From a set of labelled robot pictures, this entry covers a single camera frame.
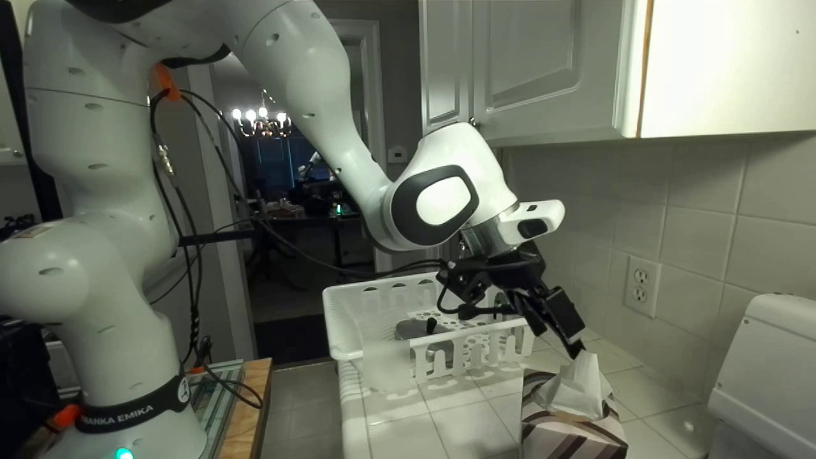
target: laundry basket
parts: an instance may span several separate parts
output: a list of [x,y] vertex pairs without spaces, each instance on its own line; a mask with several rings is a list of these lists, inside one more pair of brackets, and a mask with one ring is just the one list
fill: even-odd
[[[329,349],[349,361],[374,392],[401,392],[438,378],[521,364],[533,352],[533,332],[521,315],[460,322],[441,313],[434,273],[348,282],[325,290]],[[443,305],[462,301],[447,292]],[[438,333],[401,338],[405,322],[437,318]]]

